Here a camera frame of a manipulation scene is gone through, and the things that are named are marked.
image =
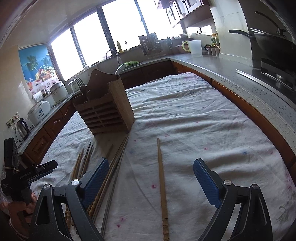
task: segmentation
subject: wok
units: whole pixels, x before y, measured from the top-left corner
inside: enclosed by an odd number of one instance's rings
[[[262,49],[262,51],[273,62],[275,62],[276,64],[284,68],[296,71],[296,66],[295,66],[296,45],[294,45],[291,41],[285,39],[285,36],[282,34],[284,30],[280,29],[279,27],[278,27],[278,30],[279,30],[278,36],[272,35],[272,34],[264,34],[264,33],[249,34],[245,31],[236,30],[236,29],[229,30],[229,32],[232,34],[242,34],[248,37],[249,39],[256,41],[259,47]]]

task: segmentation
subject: metal screw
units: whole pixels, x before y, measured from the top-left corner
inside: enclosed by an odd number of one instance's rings
[[[72,186],[76,186],[76,185],[78,185],[79,184],[79,180],[78,179],[75,179],[75,180],[73,180],[72,182],[71,182],[71,185]]]
[[[253,187],[254,189],[259,189],[259,186],[258,186],[257,184],[253,184],[252,187]]]
[[[43,186],[43,188],[44,188],[45,190],[49,189],[49,188],[50,188],[50,184],[45,184],[45,185]]]
[[[229,181],[229,180],[224,180],[224,184],[227,185],[227,186],[230,186],[232,184],[232,182]]]

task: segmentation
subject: blue gripper pad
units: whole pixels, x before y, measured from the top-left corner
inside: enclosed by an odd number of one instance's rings
[[[81,200],[84,208],[94,201],[109,171],[109,162],[107,159],[101,158],[98,163],[100,164],[96,169],[87,171],[81,178],[81,187],[84,189],[85,193],[84,198]]]
[[[194,161],[193,172],[194,172],[198,182],[200,183],[202,190],[204,191],[210,204],[214,205],[218,209],[220,207],[220,205],[222,204],[220,197],[219,197],[219,188],[217,187],[214,180],[211,178],[211,176],[209,175],[209,173],[206,171],[206,169],[203,167],[203,165],[201,164],[201,162],[199,160],[201,160],[201,159],[196,159]]]

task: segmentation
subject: yellow-green pitcher handle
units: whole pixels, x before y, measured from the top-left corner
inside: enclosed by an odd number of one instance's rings
[[[190,50],[189,50],[189,46],[188,46],[188,50],[184,48],[184,44],[187,43],[187,42],[188,42],[188,41],[184,41],[184,42],[182,43],[182,48],[183,48],[185,51],[190,52]]]

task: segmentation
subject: wall socket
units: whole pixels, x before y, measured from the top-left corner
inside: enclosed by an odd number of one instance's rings
[[[13,125],[13,123],[14,123],[17,119],[19,119],[19,118],[20,118],[20,116],[19,116],[19,114],[16,112],[16,113],[15,113],[15,114],[9,119],[9,121],[6,122],[8,128],[9,128],[11,125]]]

